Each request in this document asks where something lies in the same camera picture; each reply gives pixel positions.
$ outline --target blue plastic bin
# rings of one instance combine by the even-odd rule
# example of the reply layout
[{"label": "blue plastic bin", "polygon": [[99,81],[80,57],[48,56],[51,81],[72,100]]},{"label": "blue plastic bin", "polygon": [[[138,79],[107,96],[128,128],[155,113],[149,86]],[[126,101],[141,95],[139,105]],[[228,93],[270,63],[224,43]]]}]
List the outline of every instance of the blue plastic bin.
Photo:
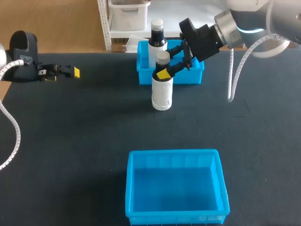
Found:
[{"label": "blue plastic bin", "polygon": [[[167,48],[173,48],[180,44],[181,40],[168,40]],[[182,51],[173,58],[170,64],[174,65],[182,61],[183,57],[184,53]],[[204,62],[200,63],[198,60],[195,60],[192,63],[190,71],[185,68],[176,74],[174,77],[174,84],[201,84],[204,69]],[[149,68],[148,42],[140,41],[137,54],[137,71],[139,73],[140,85],[151,85],[151,77],[154,70],[155,68]]]},{"label": "blue plastic bin", "polygon": [[216,150],[130,153],[126,216],[132,225],[222,224],[229,212]]}]

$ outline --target bottle cap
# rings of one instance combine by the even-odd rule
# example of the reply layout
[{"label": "bottle cap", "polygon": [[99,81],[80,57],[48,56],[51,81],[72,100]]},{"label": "bottle cap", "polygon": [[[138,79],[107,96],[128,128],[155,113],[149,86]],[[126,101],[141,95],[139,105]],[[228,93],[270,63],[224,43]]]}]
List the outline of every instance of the bottle cap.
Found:
[{"label": "bottle cap", "polygon": [[159,32],[163,30],[163,20],[161,19],[153,19],[150,25],[153,31]]},{"label": "bottle cap", "polygon": [[170,55],[167,51],[160,51],[156,55],[156,63],[166,65],[170,62]]}]

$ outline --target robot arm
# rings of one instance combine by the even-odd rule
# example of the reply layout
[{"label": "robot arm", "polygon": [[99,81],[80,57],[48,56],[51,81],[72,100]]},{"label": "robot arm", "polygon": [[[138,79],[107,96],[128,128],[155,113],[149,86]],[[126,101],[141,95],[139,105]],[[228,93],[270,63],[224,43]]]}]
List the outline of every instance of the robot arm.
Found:
[{"label": "robot arm", "polygon": [[[250,47],[260,38],[276,33],[301,44],[300,0],[228,0],[229,9],[215,17],[215,25],[196,29],[187,18],[180,23],[181,37],[193,57],[203,61],[222,46]],[[270,40],[256,49],[257,57],[272,57],[286,49],[289,42]]]}]

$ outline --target white shelf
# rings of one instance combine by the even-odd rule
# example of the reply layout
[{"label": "white shelf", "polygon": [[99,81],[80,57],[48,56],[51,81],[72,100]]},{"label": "white shelf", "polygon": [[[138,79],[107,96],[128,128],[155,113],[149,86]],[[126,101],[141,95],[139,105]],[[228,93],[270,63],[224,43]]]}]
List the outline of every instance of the white shelf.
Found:
[{"label": "white shelf", "polygon": [[129,38],[130,35],[142,38],[151,37],[151,20],[160,18],[164,21],[164,36],[179,37],[179,23],[190,18],[196,28],[205,24],[212,26],[214,17],[227,8],[226,0],[152,0],[148,7],[147,28],[142,31],[117,31],[109,19],[111,38]]}]

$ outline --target bottle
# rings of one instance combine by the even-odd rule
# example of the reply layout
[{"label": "bottle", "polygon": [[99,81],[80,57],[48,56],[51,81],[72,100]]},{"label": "bottle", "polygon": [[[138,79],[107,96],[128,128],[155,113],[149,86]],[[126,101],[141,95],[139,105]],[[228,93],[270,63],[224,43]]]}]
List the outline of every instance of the bottle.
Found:
[{"label": "bottle", "polygon": [[173,78],[159,79],[157,73],[166,69],[170,63],[170,55],[166,51],[160,51],[156,55],[156,69],[152,74],[151,101],[155,109],[168,110],[173,103]]},{"label": "bottle", "polygon": [[156,67],[156,54],[167,50],[167,41],[164,38],[163,20],[153,19],[151,21],[151,37],[149,40],[149,68]]}]

